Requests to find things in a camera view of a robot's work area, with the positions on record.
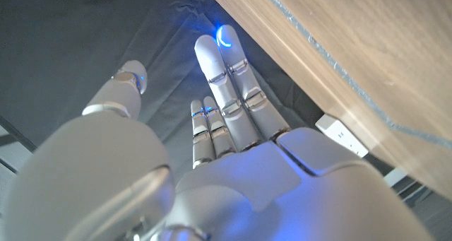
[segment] wooden table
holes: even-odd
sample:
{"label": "wooden table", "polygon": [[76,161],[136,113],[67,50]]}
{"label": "wooden table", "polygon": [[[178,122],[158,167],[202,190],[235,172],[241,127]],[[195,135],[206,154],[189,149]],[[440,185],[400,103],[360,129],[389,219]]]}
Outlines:
{"label": "wooden table", "polygon": [[216,0],[378,158],[452,199],[452,0]]}

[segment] dark gray cloth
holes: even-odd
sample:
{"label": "dark gray cloth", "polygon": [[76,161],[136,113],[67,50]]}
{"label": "dark gray cloth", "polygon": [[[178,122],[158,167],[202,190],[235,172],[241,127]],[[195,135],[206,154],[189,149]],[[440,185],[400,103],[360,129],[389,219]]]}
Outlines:
{"label": "dark gray cloth", "polygon": [[148,71],[140,121],[162,139],[178,180],[191,169],[190,102],[211,95],[194,53],[234,26],[258,80],[295,127],[319,108],[214,0],[0,0],[0,116],[36,146],[77,117],[127,60]]}

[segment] robot finger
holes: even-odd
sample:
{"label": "robot finger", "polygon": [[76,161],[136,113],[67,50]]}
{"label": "robot finger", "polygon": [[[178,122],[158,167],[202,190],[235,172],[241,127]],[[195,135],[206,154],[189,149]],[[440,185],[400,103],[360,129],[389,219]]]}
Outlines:
{"label": "robot finger", "polygon": [[237,149],[244,151],[259,144],[259,136],[235,93],[213,37],[200,36],[195,53]]}
{"label": "robot finger", "polygon": [[263,137],[275,140],[279,135],[289,131],[287,122],[261,90],[232,26],[223,25],[218,29],[217,44],[245,107]]}
{"label": "robot finger", "polygon": [[220,111],[214,99],[210,96],[204,98],[204,111],[212,134],[213,147],[215,148],[215,156],[217,159],[236,153],[234,142],[232,142],[229,129],[226,127]]}
{"label": "robot finger", "polygon": [[193,169],[215,160],[212,136],[200,100],[191,102],[191,124],[193,126]]}

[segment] wall socket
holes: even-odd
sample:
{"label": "wall socket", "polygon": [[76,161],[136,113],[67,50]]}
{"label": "wall socket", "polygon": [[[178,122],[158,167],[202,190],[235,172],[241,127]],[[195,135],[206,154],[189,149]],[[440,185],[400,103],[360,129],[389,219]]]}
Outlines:
{"label": "wall socket", "polygon": [[336,143],[356,153],[361,158],[369,152],[341,121],[328,114],[324,114],[316,122],[316,127],[328,138],[333,139]]}

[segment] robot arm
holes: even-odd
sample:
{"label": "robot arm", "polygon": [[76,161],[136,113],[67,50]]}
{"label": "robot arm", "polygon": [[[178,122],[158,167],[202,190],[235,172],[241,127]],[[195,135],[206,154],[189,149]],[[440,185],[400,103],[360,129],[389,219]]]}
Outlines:
{"label": "robot arm", "polygon": [[371,166],[290,131],[233,28],[195,52],[216,102],[191,104],[194,169],[175,188],[163,145],[135,120],[147,77],[130,61],[23,167],[6,240],[431,239]]}

